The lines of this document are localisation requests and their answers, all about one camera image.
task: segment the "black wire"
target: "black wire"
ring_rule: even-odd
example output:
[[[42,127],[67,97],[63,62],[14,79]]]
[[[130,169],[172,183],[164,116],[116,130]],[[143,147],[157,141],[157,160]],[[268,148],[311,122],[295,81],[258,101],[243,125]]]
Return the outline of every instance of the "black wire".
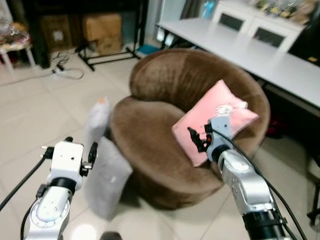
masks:
[[[294,233],[290,230],[290,228],[288,227],[287,224],[284,224],[283,227],[285,228],[285,230],[287,231],[287,233],[290,235],[290,237],[292,238],[292,240],[298,240],[296,238],[296,236],[294,235]]]
[[[70,59],[69,55],[70,55],[69,52],[58,52],[58,54],[52,60],[58,59],[59,61],[57,62],[57,65],[63,66],[69,61],[69,59]],[[80,76],[79,77],[73,77],[71,75],[65,75],[64,73],[66,73],[68,71],[79,71],[80,72]],[[83,71],[81,68],[68,68],[68,69],[65,69],[62,72],[54,71],[52,73],[48,73],[48,74],[44,74],[44,75],[32,76],[32,77],[28,77],[28,78],[21,79],[21,80],[18,80],[18,81],[8,82],[6,84],[0,84],[0,87],[9,86],[9,85],[21,83],[21,82],[32,80],[32,79],[46,78],[46,77],[50,77],[52,75],[57,75],[59,77],[65,78],[65,79],[79,80],[79,79],[82,79],[82,77],[85,75],[85,71]]]
[[[26,221],[27,221],[28,215],[31,211],[31,208],[35,204],[36,201],[37,201],[37,199],[31,204],[31,206],[29,207],[29,209],[26,211],[25,215],[23,216],[21,227],[20,227],[20,240],[24,240]]]
[[[291,208],[289,207],[288,203],[285,201],[285,199],[281,196],[281,194],[276,190],[276,188],[264,177],[264,175],[262,174],[262,172],[258,169],[258,167],[253,163],[253,161],[251,160],[251,158],[234,142],[232,141],[230,138],[228,138],[226,135],[224,135],[223,133],[213,129],[212,130],[214,133],[220,135],[221,137],[223,137],[225,140],[227,140],[229,143],[231,143],[238,151],[239,153],[241,153],[248,161],[249,163],[253,166],[255,172],[257,174],[259,174],[263,180],[265,180],[266,184],[269,186],[270,189],[272,189],[272,191],[278,196],[278,198],[280,199],[280,201],[283,203],[284,207],[286,208],[286,210],[288,211],[290,217],[292,218],[293,222],[294,222],[294,225],[296,226],[296,228],[298,229],[301,237],[303,240],[307,240],[307,237],[304,233],[304,231],[302,230],[300,224],[298,223],[294,213],[292,212]],[[278,213],[280,214],[281,216],[281,212],[277,206],[277,203],[276,203],[276,200],[275,198],[273,197],[272,193],[271,193],[271,196],[273,198],[273,201],[274,201],[274,205],[276,207],[276,210],[278,211]]]
[[[31,177],[32,174],[44,163],[46,160],[45,157],[41,158],[41,160],[35,165],[35,167],[19,182],[19,184],[9,193],[9,195],[3,200],[0,204],[0,211],[5,207],[5,205],[9,202],[9,200],[16,194],[16,192],[21,188],[21,186]]]

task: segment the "chair backrest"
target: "chair backrest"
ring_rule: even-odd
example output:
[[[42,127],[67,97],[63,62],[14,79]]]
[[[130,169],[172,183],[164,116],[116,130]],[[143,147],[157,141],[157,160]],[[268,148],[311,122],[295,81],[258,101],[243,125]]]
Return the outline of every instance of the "chair backrest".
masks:
[[[142,101],[161,101],[187,112],[223,79],[230,91],[260,115],[268,100],[245,71],[214,54],[194,49],[159,51],[140,60],[130,77],[131,94]]]

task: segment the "brown velvet fabric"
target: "brown velvet fabric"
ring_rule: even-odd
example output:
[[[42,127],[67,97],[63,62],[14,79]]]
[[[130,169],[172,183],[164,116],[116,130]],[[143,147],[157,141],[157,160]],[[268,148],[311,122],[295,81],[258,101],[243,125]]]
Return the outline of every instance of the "brown velvet fabric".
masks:
[[[248,102],[248,109],[259,115],[258,120],[234,138],[252,155],[269,124],[269,102],[259,84],[228,61],[200,50],[163,50],[137,63],[132,70],[130,89],[139,100],[163,101],[188,112],[221,79],[236,97]]]
[[[216,55],[193,49],[163,50],[143,58],[133,68],[132,96],[115,107],[111,131],[134,168],[136,188],[150,203],[169,209],[186,207],[222,185],[208,168],[192,167],[171,132],[171,127],[220,79],[259,115],[235,137],[252,155],[264,138],[270,107],[260,86],[246,72]]]
[[[112,116],[113,140],[133,167],[133,183],[157,207],[190,206],[222,186],[208,167],[194,168],[179,147],[171,127],[183,115],[169,103],[127,97]]]

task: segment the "cardboard box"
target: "cardboard box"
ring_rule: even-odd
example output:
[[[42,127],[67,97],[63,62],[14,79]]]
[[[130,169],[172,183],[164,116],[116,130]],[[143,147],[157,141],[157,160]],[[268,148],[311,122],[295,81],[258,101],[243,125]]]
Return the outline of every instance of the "cardboard box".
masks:
[[[72,48],[72,37],[68,15],[43,16],[41,30],[50,52]]]
[[[121,39],[121,28],[119,14],[95,14],[83,18],[83,34],[89,42],[106,38]]]
[[[96,50],[100,55],[118,53],[122,50],[121,38],[115,36],[99,39],[96,44]]]

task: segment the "white pillow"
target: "white pillow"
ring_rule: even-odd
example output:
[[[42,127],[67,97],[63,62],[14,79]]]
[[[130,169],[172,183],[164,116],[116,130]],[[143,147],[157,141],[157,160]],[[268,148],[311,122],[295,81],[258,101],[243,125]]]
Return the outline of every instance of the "white pillow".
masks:
[[[95,164],[84,186],[91,209],[104,219],[112,220],[123,189],[133,170],[112,141],[101,138]]]
[[[85,154],[88,154],[94,142],[99,142],[104,135],[109,124],[110,102],[106,97],[99,98],[96,104],[91,108],[86,121],[85,131]]]

